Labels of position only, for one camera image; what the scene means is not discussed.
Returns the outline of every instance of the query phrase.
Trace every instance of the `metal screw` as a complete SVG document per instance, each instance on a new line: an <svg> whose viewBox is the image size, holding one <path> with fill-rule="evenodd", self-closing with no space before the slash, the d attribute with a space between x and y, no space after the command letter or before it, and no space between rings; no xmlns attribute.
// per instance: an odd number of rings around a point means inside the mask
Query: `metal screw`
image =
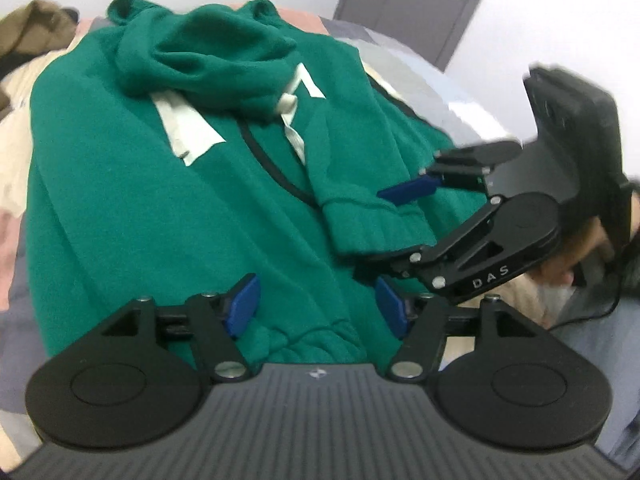
<svg viewBox="0 0 640 480"><path fill-rule="evenodd" d="M431 285L433 288L445 288L447 286L447 280L444 279L444 276L436 276L431 281Z"/></svg>
<svg viewBox="0 0 640 480"><path fill-rule="evenodd" d="M401 379L415 379L423 372L424 369L418 363L411 361L400 361L391 367L391 373Z"/></svg>
<svg viewBox="0 0 640 480"><path fill-rule="evenodd" d="M246 373L246 367L237 361L223 361L214 368L217 375L225 379L237 379Z"/></svg>

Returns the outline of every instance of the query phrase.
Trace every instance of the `human hand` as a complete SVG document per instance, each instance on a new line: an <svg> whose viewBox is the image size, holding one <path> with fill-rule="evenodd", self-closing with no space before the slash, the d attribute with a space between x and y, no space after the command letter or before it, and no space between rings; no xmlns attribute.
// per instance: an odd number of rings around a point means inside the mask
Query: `human hand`
<svg viewBox="0 0 640 480"><path fill-rule="evenodd" d="M631 229L629 239L635 236L640 226L640 198L636 193L631 197ZM574 282L573 267L591 251L610 248L609 237L599 218L590 218L582 228L562 243L561 249L528 272L539 285L571 285Z"/></svg>

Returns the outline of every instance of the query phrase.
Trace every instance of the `green hoodie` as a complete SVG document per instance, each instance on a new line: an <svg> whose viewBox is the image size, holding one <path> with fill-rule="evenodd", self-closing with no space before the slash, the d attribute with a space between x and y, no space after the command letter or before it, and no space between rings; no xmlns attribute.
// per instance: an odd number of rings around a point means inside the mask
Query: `green hoodie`
<svg viewBox="0 0 640 480"><path fill-rule="evenodd" d="M255 272L262 299L238 341L251 364L384 366L399 343L352 279L354 256L433 244L484 202L453 190L399 208L376 197L450 140L372 88L357 50L288 25L268 0L185 15L115 0L108 16L118 26L53 62L31 97L27 256L47 351L131 298L181 304ZM300 63L324 96L295 91L305 164L276 113ZM226 141L190 166L149 97L167 89ZM242 121L317 207L265 171Z"/></svg>

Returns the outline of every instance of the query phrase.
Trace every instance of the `circular black disc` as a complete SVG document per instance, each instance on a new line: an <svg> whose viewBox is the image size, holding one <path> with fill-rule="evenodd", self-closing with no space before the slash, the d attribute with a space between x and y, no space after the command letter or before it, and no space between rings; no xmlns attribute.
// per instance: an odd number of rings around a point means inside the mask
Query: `circular black disc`
<svg viewBox="0 0 640 480"><path fill-rule="evenodd" d="M560 343L500 338L439 375L438 405L481 440L521 450L558 449L598 433L611 392L602 373Z"/></svg>
<svg viewBox="0 0 640 480"><path fill-rule="evenodd" d="M26 391L38 432L62 445L121 449L166 435L200 400L197 373L137 338L98 338L44 365Z"/></svg>

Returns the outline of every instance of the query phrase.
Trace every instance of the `person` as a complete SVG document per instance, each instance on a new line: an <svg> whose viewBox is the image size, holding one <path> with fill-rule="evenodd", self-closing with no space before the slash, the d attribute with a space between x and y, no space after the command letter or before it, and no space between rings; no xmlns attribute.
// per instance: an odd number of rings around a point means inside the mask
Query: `person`
<svg viewBox="0 0 640 480"><path fill-rule="evenodd" d="M617 272L578 289L551 332L595 364L611 385L612 409L596 446L627 470L640 466L640 196L631 197L630 243ZM593 251L612 254L598 218L529 275L537 284L571 285L572 269Z"/></svg>

